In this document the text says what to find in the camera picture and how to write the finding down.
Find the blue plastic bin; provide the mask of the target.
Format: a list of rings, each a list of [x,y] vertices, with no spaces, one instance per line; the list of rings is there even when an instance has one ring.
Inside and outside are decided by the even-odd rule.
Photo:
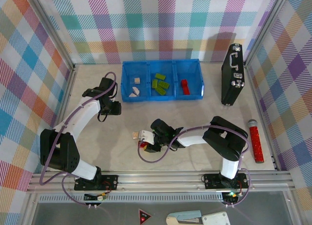
[[[173,62],[171,60],[154,60],[149,62],[150,84],[151,84],[151,101],[170,101],[175,98],[175,72]],[[166,94],[161,95],[153,88],[153,80],[157,79],[157,84],[161,81],[156,78],[156,74],[164,75],[164,82],[169,84],[167,89],[164,89]]]
[[[134,83],[134,78],[140,78],[140,84]],[[122,76],[120,91],[123,102],[145,102],[151,95],[150,73],[147,61],[124,61],[122,65]],[[137,87],[139,96],[129,97],[133,93],[132,87]]]
[[[204,95],[204,80],[198,59],[175,60],[176,100],[201,100]],[[189,95],[182,88],[182,80],[187,81]]]

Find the slotted metal strip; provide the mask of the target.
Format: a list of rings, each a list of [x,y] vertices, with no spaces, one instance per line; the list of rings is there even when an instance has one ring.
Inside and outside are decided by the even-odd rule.
[[[119,202],[223,202],[222,193],[152,193],[152,194],[140,194],[140,193],[128,193],[128,194],[112,194],[108,195],[103,200],[87,200],[83,194],[76,195],[75,200],[85,202],[107,202],[107,203],[119,203]],[[62,194],[44,194],[39,197],[38,202],[40,203],[71,203],[73,202],[67,196]]]

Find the black red triangle sticker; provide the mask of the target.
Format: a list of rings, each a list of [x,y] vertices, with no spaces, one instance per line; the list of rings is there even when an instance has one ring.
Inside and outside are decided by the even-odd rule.
[[[150,215],[149,213],[145,212],[142,209],[138,210],[138,215],[139,215],[139,224],[140,225],[143,225],[145,222],[147,222],[152,217],[152,215]]]

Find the light blue stapler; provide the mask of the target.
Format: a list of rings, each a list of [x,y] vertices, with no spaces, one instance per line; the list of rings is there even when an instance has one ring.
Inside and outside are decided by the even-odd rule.
[[[167,215],[167,225],[203,225],[200,210],[174,212]]]

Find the black case with silver latches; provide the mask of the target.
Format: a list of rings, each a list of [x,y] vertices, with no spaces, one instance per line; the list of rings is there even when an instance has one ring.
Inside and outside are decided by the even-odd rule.
[[[242,45],[231,44],[221,67],[221,103],[232,106],[245,87]]]

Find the connector board with green light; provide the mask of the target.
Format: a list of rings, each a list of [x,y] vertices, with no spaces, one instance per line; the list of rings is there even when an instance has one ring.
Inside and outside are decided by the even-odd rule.
[[[236,192],[223,192],[222,193],[223,202],[228,204],[235,204],[238,202],[239,195]]]

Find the red glitter microphone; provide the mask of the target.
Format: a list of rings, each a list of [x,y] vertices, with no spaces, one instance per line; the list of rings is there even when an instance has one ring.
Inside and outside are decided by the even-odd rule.
[[[248,121],[248,127],[250,131],[250,138],[252,142],[254,160],[256,163],[262,164],[264,163],[264,156],[263,156],[260,136],[258,132],[257,121],[254,119],[250,119]]]

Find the white plastic device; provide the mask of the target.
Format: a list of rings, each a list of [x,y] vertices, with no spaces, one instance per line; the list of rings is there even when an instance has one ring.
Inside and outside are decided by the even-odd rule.
[[[201,217],[203,225],[231,225],[227,212],[221,211]]]

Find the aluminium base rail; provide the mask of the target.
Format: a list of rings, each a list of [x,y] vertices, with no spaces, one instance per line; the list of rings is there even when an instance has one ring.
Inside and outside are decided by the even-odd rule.
[[[229,192],[230,189],[205,189],[202,180],[205,173],[217,171],[111,171],[104,175],[118,175],[117,190],[113,192]],[[54,178],[50,183],[41,186],[40,174],[34,174],[27,193],[60,193],[63,174]],[[284,191],[295,189],[294,181],[288,171],[252,170],[250,171],[251,191]],[[65,189],[74,192],[74,178],[64,180]]]

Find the aluminium side rail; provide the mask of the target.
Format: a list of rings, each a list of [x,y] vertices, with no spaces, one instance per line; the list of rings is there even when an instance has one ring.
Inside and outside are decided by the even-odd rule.
[[[73,64],[73,67],[69,73],[69,78],[68,78],[68,83],[66,85],[66,90],[64,92],[64,95],[63,95],[63,98],[62,98],[62,101],[60,104],[60,109],[59,109],[58,114],[57,114],[57,116],[56,116],[56,118],[52,124],[52,128],[54,126],[56,126],[57,124],[59,124],[66,115],[66,110],[67,110],[67,107],[68,107],[68,104],[70,101],[70,97],[71,97],[72,90],[74,87],[75,79],[77,77],[77,73],[78,73],[78,65]]]
[[[264,163],[261,163],[260,165],[270,163],[273,167],[273,170],[280,170],[280,163],[277,159],[276,151],[273,147],[270,132],[266,124],[264,113],[254,84],[253,74],[250,72],[250,68],[247,64],[245,65],[245,76],[248,79],[256,108],[257,116],[253,119],[257,121],[258,136],[261,144],[262,155],[264,158]]]

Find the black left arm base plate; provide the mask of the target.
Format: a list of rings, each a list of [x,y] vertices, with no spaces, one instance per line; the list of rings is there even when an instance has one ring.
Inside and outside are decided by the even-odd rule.
[[[116,190],[118,175],[98,175],[93,180],[84,178],[75,179],[75,191],[106,191]]]

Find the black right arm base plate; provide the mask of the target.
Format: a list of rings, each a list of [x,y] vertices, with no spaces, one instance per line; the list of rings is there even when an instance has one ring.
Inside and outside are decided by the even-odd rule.
[[[244,173],[237,173],[233,179],[226,178],[220,173],[209,173],[202,175],[201,181],[205,189],[241,189],[249,186]]]

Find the small wired connector board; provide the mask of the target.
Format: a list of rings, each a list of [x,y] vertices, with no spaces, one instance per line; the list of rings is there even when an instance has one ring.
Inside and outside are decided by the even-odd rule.
[[[98,195],[84,194],[85,201],[103,201],[103,200],[106,200],[106,198],[107,198],[106,193],[102,193]]]

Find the aluminium corner post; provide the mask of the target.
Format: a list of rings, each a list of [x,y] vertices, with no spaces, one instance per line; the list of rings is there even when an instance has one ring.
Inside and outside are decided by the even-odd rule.
[[[247,47],[248,54],[244,61],[246,66],[250,66],[253,58],[260,50],[265,37],[271,30],[273,24],[275,23],[276,18],[278,17],[278,14],[282,10],[284,3],[286,1],[287,0],[270,0],[269,4],[267,5],[268,11],[264,12],[259,22],[259,26],[254,32],[255,37],[251,39],[250,44]]]
[[[29,0],[29,2],[33,6],[43,27],[48,36],[52,39],[61,57],[73,70],[75,68],[75,63],[72,61],[68,47],[64,45],[64,40],[67,40],[68,34],[63,31],[65,30],[65,26],[61,23],[60,16],[53,4],[53,0]]]

